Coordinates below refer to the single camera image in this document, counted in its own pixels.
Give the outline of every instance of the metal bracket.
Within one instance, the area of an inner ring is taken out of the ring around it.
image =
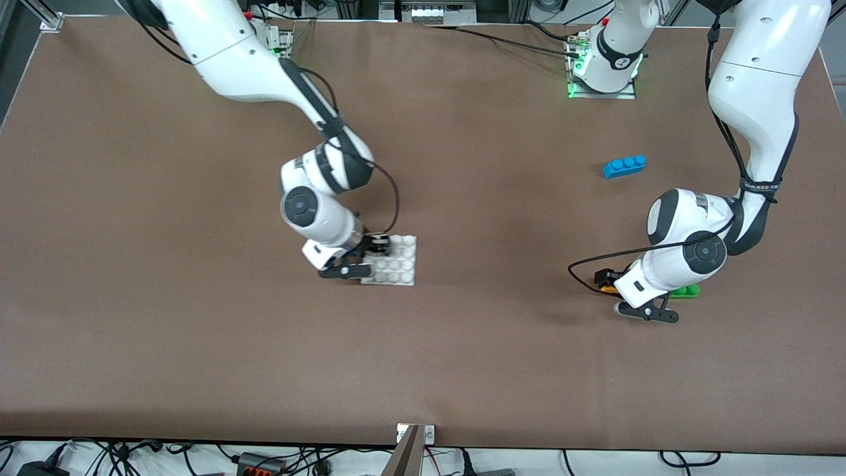
[[[64,24],[64,14],[54,12],[42,0],[20,0],[35,16],[41,20],[41,31],[58,33]]]
[[[271,26],[268,39],[271,52],[277,58],[291,59],[291,46],[294,44],[293,30],[279,30],[278,26]]]
[[[397,436],[400,428],[404,427],[397,448],[391,459],[387,460],[382,476],[420,476],[420,466],[423,464],[423,448],[428,440],[431,429],[431,441],[435,441],[435,425],[397,425]]]
[[[405,432],[408,430],[410,424],[400,423],[397,425],[397,443],[402,441],[403,436],[405,436]],[[426,437],[423,443],[426,446],[432,446],[435,444],[435,425],[425,425],[424,427],[424,436]]]

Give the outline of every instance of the electrical wire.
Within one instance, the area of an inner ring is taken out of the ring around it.
[[[836,12],[834,12],[833,14],[831,14],[828,17],[828,23],[827,24],[830,25],[838,17],[838,15],[840,15],[840,12],[842,12],[845,8],[846,8],[846,4],[840,5],[840,8],[838,8],[838,10]]]
[[[332,89],[332,86],[329,84],[329,81],[327,81],[326,78],[324,78],[323,76],[321,76],[317,72],[312,71],[311,69],[300,67],[299,71],[302,72],[302,73],[306,73],[309,76],[313,76],[313,77],[317,78],[318,80],[320,80],[321,83],[323,83],[323,85],[326,87],[326,89],[329,90],[329,97],[332,98],[332,107],[335,109],[335,112],[337,112],[338,111],[338,100],[335,98],[335,90]]]
[[[269,9],[268,7],[265,7],[261,3],[257,4],[256,7],[258,7],[259,10],[261,10],[262,12],[268,12],[269,14],[276,15],[279,18],[290,19],[290,20],[293,20],[293,21],[296,21],[298,19],[317,19],[317,17],[297,17],[297,18],[289,17],[286,14],[280,14],[280,13],[274,12],[273,10]],[[268,19],[268,18],[273,18],[273,17],[267,17],[264,13],[262,13],[261,18],[262,19]]]
[[[601,9],[603,9],[603,8],[607,7],[608,5],[612,4],[612,3],[614,3],[614,0],[608,0],[608,2],[603,3],[602,5],[600,5],[600,6],[596,7],[596,8],[594,8],[594,9],[592,9],[592,10],[591,10],[591,11],[589,11],[589,12],[584,12],[583,14],[581,14],[581,15],[579,15],[579,16],[577,16],[577,17],[575,17],[575,18],[572,18],[572,19],[569,19],[569,20],[565,21],[564,23],[562,23],[562,25],[569,25],[569,24],[573,23],[574,21],[576,21],[577,19],[580,19],[580,18],[586,17],[587,15],[592,14],[592,13],[594,13],[594,12],[598,11],[598,10],[601,10]]]
[[[188,459],[188,450],[183,451],[182,456],[185,458],[185,466],[188,467],[188,472],[191,473],[191,476],[197,476],[197,472],[191,466],[191,460]]]
[[[437,466],[435,455],[431,454],[431,449],[429,449],[429,447],[426,448],[426,452],[429,453],[429,461],[431,461],[431,465],[435,467],[435,473],[437,473],[437,476],[441,476],[441,469]]]
[[[144,25],[144,24],[143,24],[143,23],[141,23],[141,22],[138,22],[138,25],[141,25],[141,28],[143,28],[143,29],[144,29],[144,32],[145,32],[145,33],[146,33],[146,34],[147,34],[150,38],[152,38],[152,39],[153,39],[153,41],[154,41],[154,42],[156,42],[156,44],[157,44],[158,46],[162,47],[162,49],[163,49],[164,51],[166,51],[166,52],[170,53],[170,55],[171,55],[171,56],[173,56],[174,58],[178,59],[179,61],[181,61],[181,62],[183,62],[183,63],[186,63],[186,64],[191,64],[191,62],[190,62],[187,58],[182,57],[181,55],[179,55],[178,53],[176,53],[174,50],[170,49],[170,48],[168,47],[168,45],[166,45],[166,44],[162,43],[162,40],[159,40],[158,38],[156,38],[156,36],[155,36],[155,35],[153,35],[152,31],[150,31],[150,29],[149,29],[149,28],[147,28],[147,25]]]
[[[566,56],[566,57],[569,57],[569,58],[578,58],[579,57],[578,53],[569,53],[569,52],[565,52],[565,51],[561,51],[561,50],[553,50],[553,49],[550,49],[550,48],[538,47],[536,45],[530,45],[528,43],[521,43],[521,42],[516,42],[514,40],[509,40],[509,39],[506,39],[506,38],[500,38],[499,36],[488,35],[487,33],[482,33],[480,31],[461,30],[460,28],[454,28],[453,30],[454,31],[461,31],[462,33],[470,33],[471,35],[481,36],[482,38],[487,38],[488,40],[493,40],[495,42],[507,43],[509,45],[515,45],[516,47],[527,48],[527,49],[535,50],[535,51],[539,51],[539,52],[557,54],[557,55]]]
[[[358,153],[355,152],[344,151],[341,147],[332,144],[331,140],[326,141],[326,144],[339,150],[341,153],[347,154],[355,160],[364,163],[368,167],[376,168],[377,170],[382,172],[382,174],[385,175],[387,181],[391,183],[391,188],[393,189],[393,218],[391,219],[391,223],[380,233],[381,235],[387,235],[389,231],[393,230],[393,227],[397,224],[397,221],[399,221],[399,186],[397,185],[397,181],[393,179],[393,176],[390,174],[390,172],[385,170],[385,168],[382,167],[376,161],[367,160],[366,158],[361,157]]]
[[[714,455],[716,455],[716,456],[712,460],[704,461],[704,462],[688,462],[682,456],[682,454],[680,452],[669,451],[670,453],[673,453],[678,458],[678,460],[680,461],[680,462],[670,462],[664,456],[664,453],[666,453],[666,452],[667,451],[664,451],[664,450],[661,450],[661,451],[658,452],[658,457],[661,458],[661,462],[663,462],[664,464],[666,464],[670,468],[683,469],[685,476],[690,476],[690,469],[691,468],[705,468],[705,467],[708,467],[708,466],[713,466],[713,465],[717,464],[717,462],[719,462],[720,458],[722,457],[722,453],[718,451],[718,452],[714,453]]]
[[[532,19],[525,19],[525,20],[521,21],[521,22],[520,22],[520,24],[522,24],[522,25],[532,25],[532,26],[534,26],[535,28],[537,28],[538,30],[540,30],[540,31],[541,31],[541,33],[543,33],[543,34],[544,34],[544,35],[546,35],[546,36],[549,36],[549,37],[550,37],[550,38],[552,38],[553,40],[558,40],[558,41],[560,41],[560,42],[565,42],[565,41],[567,41],[567,36],[566,36],[566,35],[556,35],[555,33],[552,33],[551,31],[549,31],[549,30],[547,30],[546,28],[544,28],[544,26],[543,26],[543,25],[541,25],[540,23],[538,23],[538,22],[536,22],[536,21],[534,21],[534,20],[532,20]]]
[[[6,459],[3,460],[3,464],[0,464],[0,473],[2,473],[3,470],[6,468],[6,465],[8,464],[9,460],[12,459],[12,455],[14,454],[14,447],[9,441],[0,446],[0,451],[3,450],[8,450],[8,455],[6,455]]]
[[[573,473],[573,468],[570,466],[570,458],[567,457],[567,450],[561,450],[561,454],[564,455],[564,465],[567,466],[567,472],[570,473],[570,476],[576,476]]]
[[[154,42],[156,42],[156,44],[157,44],[159,47],[161,47],[164,51],[168,52],[171,56],[173,56],[174,58],[178,59],[179,61],[181,61],[181,62],[183,62],[183,63],[191,64],[191,62],[190,62],[187,58],[183,58],[181,55],[179,55],[178,53],[176,53],[174,50],[170,49],[170,47],[168,47],[168,45],[166,45],[166,44],[162,43],[162,40],[159,40],[159,39],[158,39],[155,35],[153,35],[152,31],[150,31],[150,29],[149,29],[149,28],[147,28],[147,25],[144,25],[143,23],[141,23],[141,20],[139,20],[139,19],[137,19],[137,18],[136,18],[136,17],[138,16],[138,12],[135,10],[135,7],[133,7],[133,3],[132,3],[132,2],[127,3],[127,5],[129,6],[129,10],[130,10],[130,11],[129,11],[129,16],[131,16],[131,17],[132,17],[132,19],[134,19],[134,20],[135,20],[135,22],[136,22],[136,23],[138,23],[138,25],[140,25],[140,27],[144,30],[144,32],[145,32],[145,33],[146,33],[146,34],[147,34],[150,38],[152,38],[152,39],[153,39],[153,41],[154,41]],[[170,36],[168,36],[168,39],[170,39],[170,40],[171,40],[171,41],[173,41],[173,42],[176,42],[176,40],[174,40],[174,39],[173,39],[173,38],[171,38]]]
[[[464,459],[464,476],[476,476],[470,454],[464,448],[459,448],[459,450],[461,450],[461,457]]]
[[[177,42],[177,41],[176,41],[176,40],[175,40],[172,36],[170,36],[170,35],[168,35],[167,33],[165,33],[165,32],[164,32],[164,30],[162,30],[162,29],[161,29],[161,28],[159,28],[158,26],[154,26],[153,28],[155,28],[155,29],[156,29],[156,31],[158,31],[160,35],[162,35],[162,36],[164,36],[165,38],[167,38],[167,39],[168,39],[171,43],[173,43],[174,45],[176,45],[176,46],[178,46],[178,47],[182,47],[182,45],[180,45],[180,44],[179,44],[179,42]]]
[[[347,451],[347,450],[346,450],[346,448],[341,448],[341,449],[338,449],[338,450],[332,451],[331,453],[327,454],[327,455],[326,455],[326,456],[324,456],[324,457],[318,457],[318,458],[317,458],[317,460],[316,460],[315,462],[313,462],[313,463],[311,463],[311,464],[306,464],[304,468],[299,468],[299,469],[297,469],[297,470],[295,470],[295,471],[293,471],[293,472],[291,472],[291,473],[287,473],[287,472],[286,472],[286,474],[289,474],[290,476],[294,476],[295,474],[297,474],[297,473],[301,473],[301,472],[303,472],[303,471],[305,471],[305,470],[309,469],[311,466],[316,465],[316,464],[317,464],[317,463],[319,463],[319,462],[324,462],[324,461],[326,461],[327,459],[329,459],[329,458],[331,458],[331,457],[333,457],[333,456],[335,456],[335,455],[337,455],[337,454],[339,454],[339,453],[343,453],[344,451]]]
[[[704,241],[704,240],[709,240],[709,239],[713,238],[714,236],[719,235],[723,231],[728,230],[728,227],[731,226],[732,223],[734,223],[734,218],[735,217],[732,216],[732,218],[728,219],[728,222],[721,229],[719,229],[717,231],[712,231],[711,233],[708,233],[707,235],[700,236],[699,238],[694,238],[693,240],[677,241],[675,243],[665,243],[663,245],[644,246],[642,248],[635,248],[635,249],[632,249],[632,250],[626,250],[624,252],[614,252],[614,253],[608,253],[608,254],[605,254],[605,255],[599,255],[599,256],[594,256],[594,257],[587,257],[585,259],[580,259],[579,261],[577,261],[575,263],[571,263],[567,267],[567,272],[570,273],[570,276],[573,276],[573,279],[578,281],[579,284],[583,285],[587,289],[589,289],[589,290],[591,290],[591,291],[593,291],[597,294],[603,294],[605,296],[621,298],[622,296],[620,296],[616,292],[607,292],[607,291],[598,290],[597,288],[587,284],[583,279],[581,279],[579,276],[576,275],[576,273],[573,271],[573,268],[575,268],[576,266],[580,266],[582,264],[591,263],[591,262],[594,262],[594,261],[601,261],[601,260],[604,260],[604,259],[610,259],[610,258],[613,258],[613,257],[620,257],[620,256],[625,256],[625,255],[630,255],[630,254],[650,252],[650,251],[653,251],[653,250],[661,250],[661,249],[664,249],[664,248],[672,248],[672,247],[675,247],[675,246],[695,245],[696,243],[699,243],[699,242]]]

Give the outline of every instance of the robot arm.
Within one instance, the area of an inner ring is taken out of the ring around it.
[[[734,7],[737,28],[708,99],[714,113],[749,142],[749,176],[741,178],[735,197],[673,189],[652,204],[650,243],[689,244],[651,250],[634,261],[614,282],[629,305],[620,306],[634,314],[650,308],[653,299],[713,276],[727,256],[761,240],[799,128],[796,87],[830,7],[828,0],[743,0]]]
[[[656,0],[617,0],[608,24],[587,31],[588,51],[573,75],[599,92],[622,90],[635,75],[658,18]]]
[[[280,170],[280,212],[308,239],[303,253],[312,265],[325,271],[336,258],[369,246],[361,222],[333,197],[369,181],[371,150],[302,69],[267,50],[236,0],[125,1],[131,14],[151,7],[161,13],[217,94],[242,102],[289,102],[320,131],[320,146]]]

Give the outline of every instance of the lego brick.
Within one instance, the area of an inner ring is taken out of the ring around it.
[[[699,285],[685,286],[670,293],[670,299],[674,300],[694,299],[696,297],[699,297]]]
[[[637,174],[646,166],[646,157],[636,155],[634,157],[615,158],[602,168],[602,174],[606,179],[616,179],[624,175]]]
[[[413,235],[391,235],[391,251],[387,256],[367,252],[363,263],[373,267],[373,275],[363,278],[363,285],[412,286],[415,283],[417,261],[417,237]]]

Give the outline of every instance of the brown tabletop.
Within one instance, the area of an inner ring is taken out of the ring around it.
[[[647,244],[669,188],[734,194],[703,30],[655,32],[635,101],[568,99],[560,57],[450,30],[297,47],[397,179],[416,285],[300,254],[278,168],[321,139],[299,110],[218,97],[128,19],[70,18],[0,135],[0,434],[389,444],[418,422],[442,446],[846,452],[846,128],[819,57],[764,241],[653,324],[566,267]],[[378,229],[374,177],[342,202]]]

